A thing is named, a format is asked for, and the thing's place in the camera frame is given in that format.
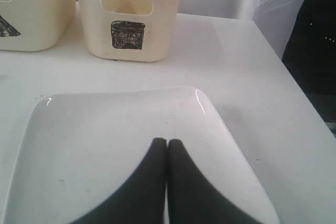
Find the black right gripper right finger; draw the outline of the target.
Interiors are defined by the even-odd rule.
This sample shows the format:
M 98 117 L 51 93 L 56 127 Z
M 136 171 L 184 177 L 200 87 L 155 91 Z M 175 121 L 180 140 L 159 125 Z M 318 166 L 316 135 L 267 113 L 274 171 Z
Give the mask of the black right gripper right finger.
M 207 180 L 178 139 L 167 147 L 167 203 L 170 223 L 260 223 Z

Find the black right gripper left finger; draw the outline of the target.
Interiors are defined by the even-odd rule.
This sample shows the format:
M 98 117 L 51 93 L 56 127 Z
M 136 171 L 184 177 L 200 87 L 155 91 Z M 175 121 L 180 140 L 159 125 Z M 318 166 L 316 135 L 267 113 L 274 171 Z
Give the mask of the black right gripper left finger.
M 131 176 L 76 223 L 163 223 L 167 142 L 155 138 Z

